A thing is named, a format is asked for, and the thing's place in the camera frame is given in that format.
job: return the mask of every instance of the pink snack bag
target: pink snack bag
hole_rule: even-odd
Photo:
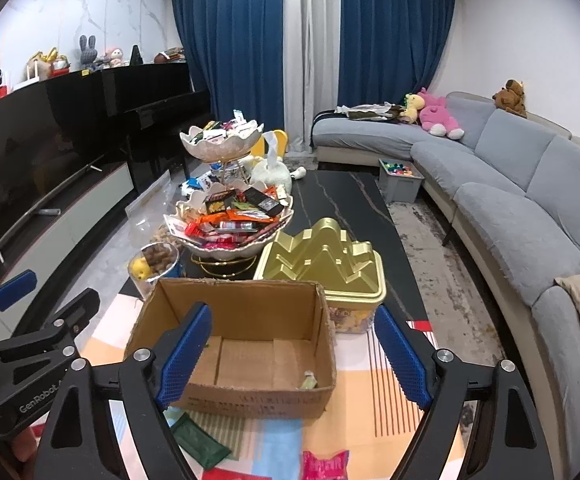
[[[332,458],[320,460],[310,451],[303,452],[303,475],[301,480],[347,480],[348,450]]]

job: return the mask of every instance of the white wall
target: white wall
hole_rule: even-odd
[[[144,62],[180,44],[168,38],[168,0],[10,0],[0,13],[0,68],[13,83],[23,79],[27,60],[56,46],[80,69],[78,38],[96,36],[99,55],[120,47],[129,59],[138,44]]]
[[[172,0],[166,0],[166,38],[167,47],[183,46],[179,32],[177,31],[177,24],[174,21],[174,10],[172,9]]]
[[[448,41],[428,91],[446,95],[465,87],[463,0],[456,0]]]
[[[439,93],[490,97],[507,79],[526,86],[528,111],[580,137],[580,1],[459,0]]]

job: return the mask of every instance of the coffee table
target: coffee table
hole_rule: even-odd
[[[292,196],[294,217],[286,227],[286,233],[297,235],[321,218],[334,218],[352,239],[370,242],[372,248],[381,254],[387,285],[385,304],[400,308],[410,320],[427,321],[406,251],[372,175],[345,171],[308,171],[303,179],[293,183]],[[188,253],[183,255],[183,261],[188,277],[207,277],[198,265],[191,262]],[[234,279],[252,279],[255,267]],[[129,278],[121,293],[140,298]]]
[[[385,303],[406,312],[412,328],[436,345],[417,282],[399,234],[390,219],[374,177],[364,173],[308,171],[292,186],[295,214],[285,230],[295,235],[323,217],[336,219],[351,237],[369,241],[381,253],[388,285]],[[187,275],[202,270],[185,258]],[[93,364],[122,360],[123,348],[140,312],[142,301],[131,280],[125,283],[81,355]],[[250,420],[192,413],[192,418],[233,454],[219,464],[225,470],[212,480],[298,480],[301,452],[320,458],[350,450],[349,480],[372,480],[392,475],[405,453],[422,413],[403,395],[374,330],[365,334],[337,334],[337,386],[318,420]],[[144,478],[120,403],[112,414],[130,478]],[[457,431],[444,475],[456,478],[464,446]],[[198,478],[198,463],[189,459]]]

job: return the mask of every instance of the yellow chair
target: yellow chair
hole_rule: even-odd
[[[275,130],[275,136],[278,147],[277,155],[283,158],[285,155],[285,149],[288,146],[288,134],[283,130]],[[259,142],[254,145],[250,153],[254,156],[265,156],[265,139],[263,137],[261,137]]]

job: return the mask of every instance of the cardboard box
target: cardboard box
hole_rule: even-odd
[[[132,329],[125,356],[152,348],[202,301],[212,336],[174,406],[246,418],[318,418],[337,381],[333,327],[318,283],[162,279]],[[305,372],[317,379],[299,390]]]

